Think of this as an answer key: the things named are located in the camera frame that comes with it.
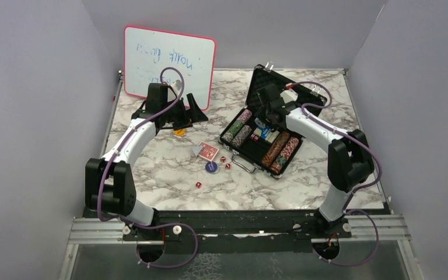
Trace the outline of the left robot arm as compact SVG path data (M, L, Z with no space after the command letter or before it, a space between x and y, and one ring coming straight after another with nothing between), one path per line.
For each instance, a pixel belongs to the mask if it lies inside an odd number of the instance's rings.
M204 122L208 117L198 107L193 94L183 97L184 83L150 83L148 95L132 114L127 130L100 159L85 166L85 205L97 211L101 221L118 216L138 224L145 239L160 232L156 209L137 199L132 167L146 145L164 128L180 130Z

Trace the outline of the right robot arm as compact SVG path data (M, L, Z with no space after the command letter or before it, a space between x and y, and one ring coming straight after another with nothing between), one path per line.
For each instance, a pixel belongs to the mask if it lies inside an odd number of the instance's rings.
M334 233L345 210L360 188L366 188L377 160L370 150L365 134L355 129L338 128L312 114L310 108L330 106L314 103L285 102L275 84L257 90L261 108L259 116L274 128L294 132L327 153L327 175L330 187L316 211L314 232L320 237Z

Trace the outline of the red playing card deck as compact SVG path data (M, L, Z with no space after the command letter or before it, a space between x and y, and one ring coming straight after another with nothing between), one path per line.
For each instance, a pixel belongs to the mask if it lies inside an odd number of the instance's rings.
M219 153L219 148L205 142L200 142L198 147L199 151L197 153L197 156L209 162L212 162Z

